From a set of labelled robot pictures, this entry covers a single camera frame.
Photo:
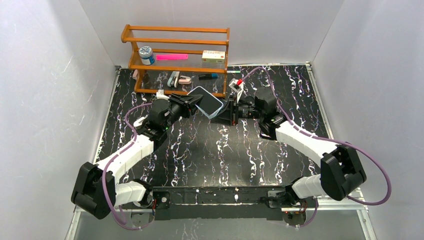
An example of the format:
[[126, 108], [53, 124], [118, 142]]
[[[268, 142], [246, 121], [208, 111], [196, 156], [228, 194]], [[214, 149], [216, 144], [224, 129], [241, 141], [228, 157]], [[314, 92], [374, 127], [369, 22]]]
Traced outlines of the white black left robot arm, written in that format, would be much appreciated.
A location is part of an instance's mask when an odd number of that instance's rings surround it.
[[125, 224], [122, 205], [131, 202], [149, 204], [152, 187], [143, 180], [120, 183], [122, 176], [144, 157], [156, 151], [167, 139], [168, 129], [180, 118], [189, 118], [197, 110], [202, 95], [171, 94], [150, 103], [144, 117], [131, 124], [133, 137], [122, 148], [97, 163], [85, 162], [79, 169], [70, 200], [76, 206], [104, 219], [112, 214], [120, 224]]

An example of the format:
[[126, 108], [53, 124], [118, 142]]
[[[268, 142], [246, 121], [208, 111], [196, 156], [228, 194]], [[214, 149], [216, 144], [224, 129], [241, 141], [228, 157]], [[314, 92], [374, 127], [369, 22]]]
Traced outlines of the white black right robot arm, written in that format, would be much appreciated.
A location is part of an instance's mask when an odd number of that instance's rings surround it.
[[282, 199], [294, 204], [309, 197], [329, 196], [341, 201], [367, 180], [357, 151], [345, 144], [317, 139], [278, 110], [270, 88], [254, 96], [231, 94], [211, 123], [236, 126], [239, 119], [255, 119], [263, 139], [285, 143], [314, 161], [320, 174], [302, 176], [285, 187]]

